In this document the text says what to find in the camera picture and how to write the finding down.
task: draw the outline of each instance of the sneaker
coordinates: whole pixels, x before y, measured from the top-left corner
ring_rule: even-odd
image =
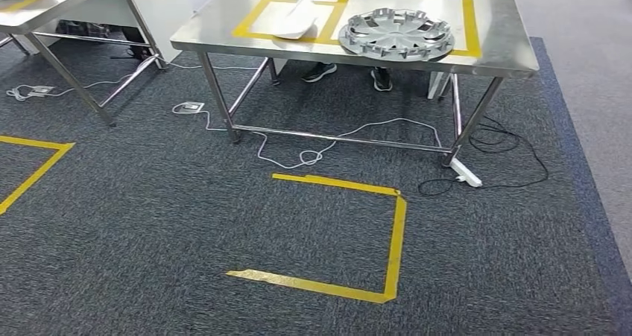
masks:
[[[371,70],[371,76],[373,77],[373,87],[378,92],[389,92],[393,89],[391,75],[388,74],[388,70],[375,67]]]
[[[312,68],[307,74],[303,75],[303,79],[306,83],[316,83],[322,79],[325,75],[335,72],[338,67],[334,63],[316,63],[316,66]]]

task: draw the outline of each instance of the electrical cord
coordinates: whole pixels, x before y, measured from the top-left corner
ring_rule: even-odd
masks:
[[[161,57],[157,57],[159,60],[163,61],[166,64],[169,64],[170,66],[176,66],[177,68],[181,68],[181,69],[199,69],[201,68],[201,66],[181,66],[175,63],[171,63],[168,62],[167,60],[162,59]],[[243,66],[213,66],[214,69],[242,69],[242,70],[257,70],[258,68],[249,68],[249,67],[243,67]],[[86,85],[84,86],[85,89],[89,89],[92,88],[93,86],[97,86],[100,84],[118,84],[121,83],[123,80],[125,80],[126,78],[132,76],[133,74],[128,74],[125,75],[123,77],[121,77],[120,79],[118,79],[117,81],[98,81],[96,83],[92,83],[90,85]],[[29,93],[27,93],[27,95],[22,95],[22,93],[20,92],[20,89],[24,89],[24,88],[29,88],[31,89],[31,91]],[[51,91],[52,89],[54,89],[54,86],[31,86],[31,85],[26,85],[26,84],[22,84],[19,86],[16,86],[15,88],[9,89],[6,91],[7,96],[10,96],[12,98],[15,98],[17,101],[26,101],[29,98],[32,98],[34,96],[43,98],[43,97],[60,97],[62,95],[65,95],[69,92],[72,92],[75,90],[75,88],[71,88],[71,89],[67,89],[64,92],[61,92],[59,94],[51,94],[49,93],[49,91]],[[38,92],[38,89],[44,89],[46,92]]]
[[[194,114],[198,114],[201,112],[206,113],[206,130],[210,130],[210,131],[226,131],[226,129],[217,129],[217,128],[211,128],[210,124],[211,124],[211,114],[206,111],[206,110],[201,110],[199,112],[180,112],[178,111],[178,108],[184,106],[187,103],[181,103],[178,104],[176,106],[174,106],[171,111],[174,114],[178,114],[178,115],[194,115]],[[355,130],[351,130],[348,133],[342,133],[340,135],[338,135],[338,137],[343,137],[343,136],[349,136],[352,135],[354,133],[357,133],[358,131],[369,127],[369,126],[376,126],[376,125],[383,125],[383,124],[390,124],[391,122],[395,122],[395,121],[406,121],[406,122],[410,122],[412,124],[416,124],[416,125],[420,125],[423,127],[427,127],[429,129],[432,130],[433,134],[434,134],[434,140],[437,142],[438,147],[442,147],[441,146],[441,140],[439,139],[439,133],[437,132],[437,129],[435,129],[435,127],[428,125],[428,124],[424,124],[423,122],[418,122],[418,121],[414,121],[408,118],[392,118],[391,120],[387,120],[387,121],[381,121],[381,122],[371,122],[369,124],[364,124],[360,127],[358,127]],[[263,156],[263,150],[265,148],[265,144],[268,143],[268,135],[264,134],[264,133],[259,133],[256,131],[251,131],[252,133],[255,133],[256,135],[259,136],[263,136],[263,142],[261,143],[261,145],[259,146],[259,149],[257,150],[257,158],[262,159],[264,161],[268,161],[268,162],[272,162],[273,164],[284,168],[286,170],[292,170],[295,168],[299,168],[301,166],[311,166],[311,165],[315,165],[318,161],[321,161],[324,158],[324,153],[327,152],[328,150],[332,149],[337,141],[332,142],[331,144],[329,144],[327,147],[325,147],[322,150],[316,151],[316,150],[303,150],[298,154],[298,158],[300,160],[300,163],[296,164],[296,165],[283,165],[281,162],[277,162],[269,157],[265,157]],[[307,153],[313,153],[314,154],[314,158],[313,159],[306,159],[305,155]]]
[[[226,131],[226,129],[216,129],[214,127],[211,127],[211,113],[206,111],[206,110],[200,110],[198,112],[181,112],[178,111],[179,107],[183,107],[184,105],[186,105],[187,103],[181,103],[176,105],[175,107],[171,108],[171,112],[177,115],[195,115],[195,114],[199,114],[201,112],[206,113],[206,130],[208,131]]]
[[[358,131],[360,131],[360,130],[362,130],[362,129],[366,128],[366,127],[369,127],[369,126],[376,126],[376,125],[390,124],[391,122],[395,122],[395,121],[406,121],[406,122],[410,122],[410,123],[412,123],[412,124],[416,124],[416,125],[424,126],[424,127],[427,127],[427,128],[429,128],[429,129],[431,129],[431,130],[433,131],[433,133],[434,133],[434,140],[437,142],[438,147],[442,147],[442,146],[441,146],[441,140],[439,140],[439,134],[438,134],[438,132],[437,132],[437,129],[435,129],[435,127],[433,127],[433,126],[431,126],[431,125],[428,125],[428,124],[424,124],[423,122],[418,122],[418,121],[411,120],[411,119],[408,119],[408,118],[392,118],[391,120],[387,120],[387,121],[381,121],[381,122],[371,122],[371,123],[369,123],[369,124],[364,124],[364,125],[362,125],[362,126],[358,127],[357,129],[352,130],[352,131],[350,131],[350,132],[348,132],[348,133],[342,133],[342,134],[338,135],[338,137],[343,137],[343,136],[349,136],[349,135],[352,135],[352,134],[357,133]],[[258,158],[260,158],[260,159],[263,159],[263,160],[265,160],[265,161],[272,162],[273,164],[275,164],[275,165],[277,165],[277,166],[279,166],[279,167],[281,167],[281,168],[284,168],[284,169],[286,169],[286,170],[291,170],[291,169],[294,169],[294,168],[298,168],[298,167],[300,167],[300,166],[306,166],[306,165],[307,165],[307,166],[311,166],[311,165],[315,165],[315,164],[316,164],[316,162],[321,161],[321,160],[323,159],[323,153],[325,153],[325,152],[327,152],[328,150],[330,150],[331,148],[333,148],[333,147],[336,145],[336,143],[337,143],[337,141],[334,141],[334,142],[332,142],[331,144],[329,144],[329,146],[327,146],[326,148],[324,148],[324,149],[322,149],[322,150],[320,150],[320,151],[316,151],[316,150],[303,150],[303,151],[301,151],[301,152],[298,154],[298,158],[299,158],[299,160],[300,160],[300,163],[299,163],[299,164],[292,165],[292,166],[286,166],[286,165],[283,165],[283,164],[282,164],[282,163],[280,163],[280,162],[274,161],[273,159],[270,159],[270,158],[267,158],[267,157],[263,157],[262,152],[263,152],[263,149],[265,148],[265,143],[266,143],[266,142],[268,142],[268,135],[265,135],[264,133],[258,133],[258,132],[256,132],[256,131],[252,131],[252,132],[253,132],[253,133],[255,133],[255,134],[257,134],[257,135],[263,136],[263,142],[261,143],[261,146],[259,147],[259,150],[257,151],[257,157],[258,157]],[[305,160],[305,158],[303,157],[303,155],[305,155],[306,153],[313,153],[313,154],[315,155],[315,156],[314,156],[314,159]]]
[[[507,130],[507,128],[505,128],[505,126],[503,126],[503,124],[501,124],[497,120],[494,120],[488,116],[484,116],[484,118],[487,119],[488,121],[491,121],[496,126],[493,126],[490,124],[479,124],[480,127],[478,127],[469,138],[470,144],[476,150],[482,153],[505,153],[505,152],[515,150],[516,148],[520,146],[520,142],[524,142],[529,148],[529,150],[531,151],[531,154],[533,154],[534,158],[536,159],[536,161],[542,168],[543,176],[539,178],[538,180],[533,180],[533,181],[530,181],[527,183],[521,183],[518,185],[500,184],[500,185],[491,185],[491,186],[481,186],[475,189],[524,188],[524,187],[535,185],[537,183],[544,182],[549,179],[549,169],[546,167],[546,165],[541,160],[541,158],[537,155],[537,152],[535,151],[535,148],[532,143],[530,143],[526,138],[522,137],[521,135],[518,135],[517,133],[512,133],[511,131]],[[480,133],[477,134],[480,131],[487,131],[491,133],[500,134],[502,137],[498,140],[493,140],[493,141],[485,140],[482,138],[482,136],[480,136]],[[513,142],[511,142],[511,145],[508,148],[490,148],[493,146],[500,146],[500,144],[503,144],[508,139],[513,140]],[[437,183],[441,183],[441,184],[448,183],[448,186],[445,189],[441,189],[439,191],[428,191],[429,185],[437,184]],[[461,182],[457,180],[447,179],[447,178],[435,178],[433,180],[427,180],[427,181],[421,182],[419,185],[417,185],[417,190],[424,197],[435,197],[440,194],[447,193],[448,191],[452,189],[452,187],[456,183],[461,183]]]
[[[176,67],[182,68],[182,69],[199,69],[199,68],[202,68],[202,66],[179,66],[176,63],[168,62],[168,61],[162,59],[161,57],[158,57],[158,59],[160,59],[161,61],[163,61],[166,64],[169,64],[170,66],[176,66]],[[251,68],[251,67],[246,67],[246,66],[213,66],[213,69],[257,70],[258,68],[259,67]]]

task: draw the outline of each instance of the dark gray carpet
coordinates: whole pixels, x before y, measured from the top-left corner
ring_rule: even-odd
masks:
[[[122,47],[61,42],[54,50],[84,82],[118,78],[135,66],[107,59],[123,55]],[[2,88],[66,86],[39,57],[0,54]],[[214,64],[257,61],[217,56]],[[177,62],[198,64],[192,54]],[[395,90],[378,93],[365,68],[342,66],[315,85],[299,80],[308,68],[289,63],[280,86],[262,79],[237,122],[343,133],[405,116],[443,128],[450,141],[449,101],[421,98],[426,75],[394,72]],[[235,97],[250,74],[220,71],[224,92]],[[554,80],[546,74],[541,78]],[[488,82],[462,77],[467,112]],[[204,130],[204,116],[172,115],[175,104],[204,101],[219,126],[201,71],[143,75],[110,107],[114,129],[76,95],[2,98],[0,134],[77,142],[0,216],[2,334],[614,333],[621,322],[608,303],[549,98],[539,77],[508,81],[489,112],[532,141],[551,171],[549,181],[529,188],[456,186],[421,197],[420,181],[454,176],[438,167],[438,155],[364,145],[339,144],[317,165],[289,172],[403,192],[399,295],[384,305],[224,275],[250,268],[381,291],[394,203],[272,180],[284,171],[256,159],[259,136],[229,145],[224,133]],[[432,140],[407,124],[358,135]],[[299,151],[325,145],[272,136],[265,154],[291,164]],[[4,163],[3,155],[3,193],[38,160],[24,156]],[[461,160],[487,184],[541,174],[524,146],[495,156],[468,146]]]

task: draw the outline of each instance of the yellow tape marking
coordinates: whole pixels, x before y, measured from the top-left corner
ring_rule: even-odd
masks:
[[[340,285],[326,284],[324,282],[314,282],[312,280],[294,278],[293,276],[284,276],[252,269],[241,271],[231,270],[227,272],[227,275],[255,280],[258,282],[268,282],[270,284],[286,286],[289,288],[314,291],[317,293],[334,295],[337,297],[346,297],[349,299],[375,302],[378,304],[382,304],[397,297],[399,266],[401,265],[402,261],[402,244],[404,242],[404,226],[406,221],[406,201],[401,196],[401,193],[399,191],[394,188],[373,186],[365,183],[336,180],[333,178],[312,175],[301,177],[292,176],[289,174],[272,174],[272,178],[277,180],[287,180],[302,183],[314,183],[324,186],[350,188],[359,191],[386,194],[388,196],[396,197],[384,292],[380,294],[372,291],[348,288],[346,286]]]
[[[246,17],[233,29],[234,37],[244,38],[257,38],[268,39],[277,41],[287,41],[286,39],[275,37],[272,34],[251,32],[250,27],[259,18],[261,13],[271,2],[281,3],[296,3],[298,0],[260,0],[259,3],[246,15]],[[467,49],[455,49],[450,55],[457,55],[462,57],[481,57],[481,45],[478,41],[478,28],[476,25],[476,14],[474,11],[474,0],[462,0],[463,2],[463,20],[464,20],[464,33],[465,44]],[[314,4],[333,6],[332,12],[325,22],[322,31],[318,34],[318,37],[301,37],[300,39],[293,39],[293,42],[305,42],[305,43],[317,43],[327,45],[339,45],[337,39],[332,39],[334,30],[342,15],[345,7],[347,7],[349,0],[337,0],[336,2],[330,1],[314,1]]]
[[[291,276],[283,276],[279,274],[266,273],[258,270],[229,271],[227,275],[237,276],[238,278],[255,280],[257,282],[267,282],[270,284],[287,286],[290,288],[314,291],[316,293],[333,295],[335,297],[346,297],[349,299],[364,300],[383,304],[389,298],[384,294],[374,293],[360,289],[347,288],[339,285],[325,284],[324,282],[313,282],[312,280],[293,278]]]
[[[451,55],[462,57],[480,58],[482,55],[481,44],[478,41],[478,27],[476,26],[476,13],[474,11],[474,0],[461,0],[463,2],[463,23],[465,33],[466,51],[454,50]]]
[[[26,192],[37,180],[39,180],[57,161],[59,161],[63,155],[65,155],[73,146],[74,143],[58,144],[56,142],[37,141],[30,139],[20,139],[18,137],[0,136],[0,142],[6,142],[14,145],[31,146],[34,148],[49,148],[57,150],[43,165],[41,165],[29,178],[26,179],[15,191],[9,194],[9,197],[4,199],[0,203],[0,215],[5,213],[9,206],[13,204],[20,196]]]
[[[20,2],[14,3],[9,7],[6,8],[0,8],[0,12],[4,13],[4,12],[13,12],[16,10],[21,10],[22,8],[30,5],[31,3],[37,2],[39,0],[21,0]]]

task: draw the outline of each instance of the white cable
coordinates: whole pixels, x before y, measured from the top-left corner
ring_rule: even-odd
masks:
[[[164,59],[162,59],[161,57],[158,57],[158,59],[160,59],[161,61],[169,64],[170,66],[176,66],[178,68],[182,68],[182,69],[199,69],[202,68],[202,66],[179,66],[176,63],[172,63],[172,62],[168,62]],[[246,66],[213,66],[213,69],[242,69],[242,70],[257,70],[259,67],[257,68],[249,68]]]
[[[407,122],[411,122],[412,124],[417,124],[417,125],[424,126],[424,127],[429,128],[429,129],[432,129],[432,131],[434,132],[434,139],[437,141],[437,145],[440,148],[442,147],[441,146],[441,140],[439,139],[439,134],[437,132],[437,129],[435,129],[431,125],[424,124],[423,122],[418,122],[418,121],[411,120],[411,119],[408,119],[408,118],[392,118],[391,120],[387,120],[387,121],[370,122],[368,124],[364,124],[364,125],[358,127],[355,130],[352,130],[352,131],[350,131],[348,133],[342,133],[342,134],[338,135],[338,137],[352,135],[352,134],[357,133],[358,131],[364,129],[365,127],[389,124],[389,123],[395,122],[395,121],[407,121]],[[263,151],[263,148],[265,147],[265,143],[268,141],[268,136],[265,135],[264,133],[258,133],[256,131],[251,131],[251,132],[253,132],[253,133],[257,134],[257,135],[263,136],[263,143],[261,143],[261,146],[259,147],[259,151],[257,151],[257,157],[259,157],[260,159],[263,159],[265,161],[272,162],[273,164],[275,164],[275,165],[277,165],[277,166],[279,166],[281,168],[284,168],[286,170],[291,170],[291,169],[294,169],[294,168],[298,168],[300,166],[311,166],[311,165],[314,165],[316,162],[321,161],[323,159],[323,153],[325,153],[329,149],[333,148],[336,145],[336,143],[337,143],[337,141],[334,141],[331,144],[329,144],[329,146],[327,146],[326,148],[324,148],[323,150],[320,150],[320,151],[303,150],[298,155],[298,158],[300,159],[300,163],[299,164],[293,165],[293,166],[286,166],[286,165],[283,165],[282,163],[274,161],[273,159],[269,159],[267,157],[263,157],[262,156],[262,151]],[[305,161],[305,159],[303,158],[303,155],[305,153],[313,153],[315,155],[315,158]]]
[[[93,86],[97,86],[99,84],[118,84],[121,83],[125,78],[132,76],[132,74],[128,74],[125,75],[124,77],[121,77],[121,79],[118,79],[117,81],[98,81],[96,83],[92,83],[90,85],[86,85],[84,86],[84,88],[89,89],[92,88]],[[30,86],[30,85],[20,85],[16,88],[13,88],[11,90],[7,90],[7,96],[12,96],[14,97],[17,101],[25,101],[28,98],[32,98],[34,95],[32,96],[28,96],[28,95],[22,95],[20,94],[19,90],[21,88],[31,88],[31,91],[33,91],[34,89],[36,89],[38,86]],[[61,95],[67,94],[71,91],[75,90],[75,88],[71,88],[68,89],[64,92],[61,92],[59,94],[49,94],[49,93],[39,93],[39,95],[41,96],[52,96],[52,97],[60,97]]]
[[[196,113],[199,113],[199,112],[178,112],[178,111],[176,111],[176,109],[177,109],[178,107],[181,107],[181,106],[183,106],[184,104],[186,104],[186,103],[181,103],[181,104],[176,105],[175,107],[173,107],[173,108],[171,109],[171,111],[172,111],[174,114],[179,114],[179,115],[191,115],[191,114],[196,114]],[[202,110],[202,111],[200,111],[200,112],[205,112],[205,113],[206,113],[206,116],[207,116],[207,118],[206,118],[206,129],[207,129],[207,130],[210,130],[210,131],[226,131],[226,129],[215,129],[215,128],[211,128],[211,127],[210,127],[210,124],[211,124],[211,114],[210,114],[210,112],[208,112],[208,111],[206,111],[206,110]],[[376,126],[376,125],[383,125],[383,124],[390,124],[391,122],[395,122],[395,121],[406,121],[406,122],[410,122],[410,123],[412,123],[412,124],[417,124],[417,125],[424,126],[424,127],[427,127],[427,128],[429,128],[429,129],[431,129],[431,130],[432,130],[432,132],[434,133],[434,140],[437,142],[437,146],[438,146],[438,147],[440,147],[440,148],[441,148],[441,147],[443,147],[443,146],[441,145],[441,140],[439,139],[439,133],[437,132],[437,129],[436,129],[435,127],[433,127],[433,126],[431,126],[431,125],[428,125],[428,124],[424,124],[423,122],[418,122],[418,121],[415,121],[415,120],[411,120],[411,119],[409,119],[409,118],[392,118],[391,120],[387,120],[387,121],[381,121],[381,122],[370,122],[370,123],[368,123],[368,124],[364,124],[364,125],[362,125],[362,126],[358,127],[358,128],[357,128],[357,129],[355,129],[355,130],[352,130],[352,131],[350,131],[350,132],[348,132],[348,133],[342,133],[342,134],[338,135],[338,137],[343,137],[343,136],[352,135],[352,134],[357,133],[358,131],[360,131],[360,130],[364,129],[365,127],[369,127],[369,126]],[[257,135],[263,136],[263,142],[261,143],[261,146],[259,146],[259,150],[257,151],[257,157],[258,157],[259,159],[263,159],[264,161],[272,162],[273,164],[275,164],[275,165],[277,165],[277,166],[279,166],[279,167],[281,167],[281,168],[284,168],[284,169],[286,169],[286,170],[291,170],[291,169],[294,169],[294,168],[298,168],[298,167],[300,167],[300,166],[311,166],[311,165],[316,164],[316,162],[321,161],[321,160],[324,158],[323,153],[325,153],[325,152],[327,152],[328,150],[330,150],[331,148],[333,148],[333,147],[336,145],[336,143],[337,143],[337,141],[334,141],[334,142],[332,142],[331,144],[329,144],[329,146],[327,146],[326,148],[324,148],[324,149],[322,149],[322,150],[320,150],[320,151],[316,151],[316,150],[303,150],[303,151],[301,151],[301,152],[298,154],[298,158],[299,158],[299,160],[300,160],[300,163],[299,163],[299,164],[297,164],[297,165],[292,165],[292,166],[286,166],[286,165],[283,165],[283,164],[282,164],[282,163],[280,163],[280,162],[274,161],[273,159],[269,159],[269,158],[264,157],[264,156],[262,155],[262,153],[263,153],[263,149],[265,148],[265,144],[266,144],[266,142],[268,142],[268,135],[266,135],[266,134],[264,134],[264,133],[259,133],[259,132],[256,132],[256,131],[251,131],[251,133],[255,133],[255,134],[257,134]],[[315,155],[314,159],[305,160],[305,158],[304,158],[304,156],[303,156],[303,155],[305,155],[306,153],[313,153],[313,154]]]
[[[201,66],[180,66],[178,64],[168,62],[168,61],[162,59],[161,57],[157,57],[157,58],[159,60],[171,65],[171,66],[176,66],[176,67],[181,68],[181,69],[199,69],[199,68],[201,68]],[[243,67],[243,66],[213,66],[213,68],[214,69],[243,69],[243,70],[257,70],[258,69],[258,68],[248,68],[248,67]],[[92,88],[93,86],[97,86],[99,84],[118,84],[118,83],[121,83],[123,80],[125,80],[127,77],[130,77],[132,75],[133,74],[125,75],[124,77],[121,77],[117,81],[98,81],[97,83],[92,83],[90,85],[84,86],[84,88],[85,89],[89,89],[89,88]],[[35,89],[38,89],[38,88],[41,88],[41,87],[42,86],[30,86],[30,85],[22,84],[22,85],[17,86],[17,87],[15,87],[13,89],[7,90],[6,93],[7,93],[7,96],[13,97],[17,101],[25,101],[25,100],[27,100],[29,98],[34,97],[34,96],[39,96],[39,97],[51,96],[51,97],[55,97],[56,98],[56,97],[60,97],[60,96],[62,96],[64,94],[67,94],[67,93],[75,90],[75,88],[71,88],[71,89],[68,89],[68,90],[66,90],[64,92],[61,92],[59,94],[37,93],[37,95],[22,95],[20,93],[20,91],[19,91],[22,88],[30,88],[31,92],[33,92]]]
[[[171,108],[171,112],[174,114],[178,114],[178,115],[195,115],[195,114],[199,114],[200,112],[204,112],[206,113],[206,129],[208,131],[226,131],[226,129],[215,129],[215,128],[211,128],[211,113],[206,111],[206,110],[201,110],[198,112],[180,112],[177,111],[177,108],[179,107],[183,107],[186,103],[181,103],[176,105],[175,107]]]

